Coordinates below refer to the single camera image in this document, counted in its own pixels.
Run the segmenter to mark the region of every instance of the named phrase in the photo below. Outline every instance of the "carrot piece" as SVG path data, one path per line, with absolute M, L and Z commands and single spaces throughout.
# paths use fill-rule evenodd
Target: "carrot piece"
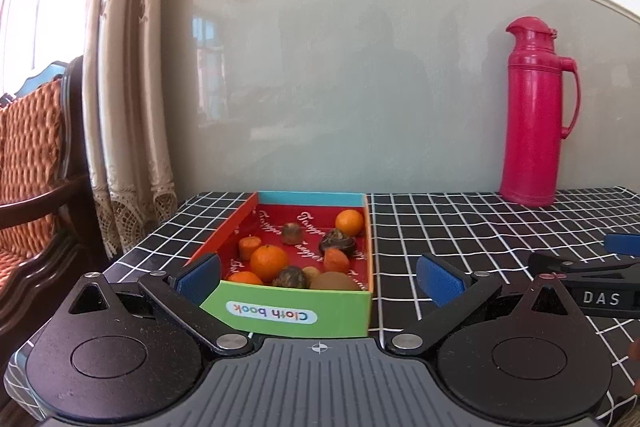
M 251 259 L 251 254 L 254 253 L 255 250 L 260 248 L 262 245 L 262 240 L 259 237 L 255 237 L 255 235 L 249 235 L 247 237 L 243 237 L 238 242 L 238 251 L 240 253 L 240 259 L 242 261 L 249 261 Z
M 324 250 L 324 269 L 327 272 L 347 273 L 349 271 L 349 258 L 342 250 L 327 248 Z

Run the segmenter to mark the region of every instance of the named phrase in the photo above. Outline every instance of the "crosshair marking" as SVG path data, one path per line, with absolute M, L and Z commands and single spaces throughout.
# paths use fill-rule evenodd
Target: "crosshair marking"
M 309 349 L 313 349 L 316 353 L 324 353 L 327 349 L 331 349 L 331 347 L 323 344 L 322 342 L 318 342 L 313 346 L 309 346 Z

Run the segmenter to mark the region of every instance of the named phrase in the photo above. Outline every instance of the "orange cushion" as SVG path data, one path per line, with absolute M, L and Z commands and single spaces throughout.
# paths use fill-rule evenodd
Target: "orange cushion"
M 24 259 L 15 253 L 0 250 L 0 290 L 11 275 L 11 272 L 14 271 L 18 264 L 23 263 L 23 261 Z
M 62 147 L 60 80 L 52 80 L 4 109 L 0 204 L 40 194 L 59 176 Z M 0 230 L 0 250 L 22 259 L 39 254 L 56 231 L 54 216 Z

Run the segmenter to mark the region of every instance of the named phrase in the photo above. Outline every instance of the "chair armrest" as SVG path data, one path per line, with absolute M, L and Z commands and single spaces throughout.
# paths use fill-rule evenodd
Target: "chair armrest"
M 75 195 L 88 187 L 89 175 L 57 181 L 45 192 L 29 200 L 0 204 L 0 230 L 35 221 L 56 212 Z

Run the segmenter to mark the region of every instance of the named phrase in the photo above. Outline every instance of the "mandarin orange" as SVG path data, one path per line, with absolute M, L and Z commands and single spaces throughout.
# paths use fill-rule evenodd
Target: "mandarin orange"
M 278 273 L 289 266 L 289 258 L 282 248 L 263 245 L 251 254 L 249 264 L 251 271 L 262 279 L 262 282 L 270 283 Z
M 357 210 L 343 210 L 335 218 L 335 228 L 351 237 L 358 235 L 364 228 L 364 217 Z
M 259 284 L 262 285 L 260 278 L 253 272 L 244 271 L 232 273 L 226 278 L 229 282 L 241 282 L 243 284 Z

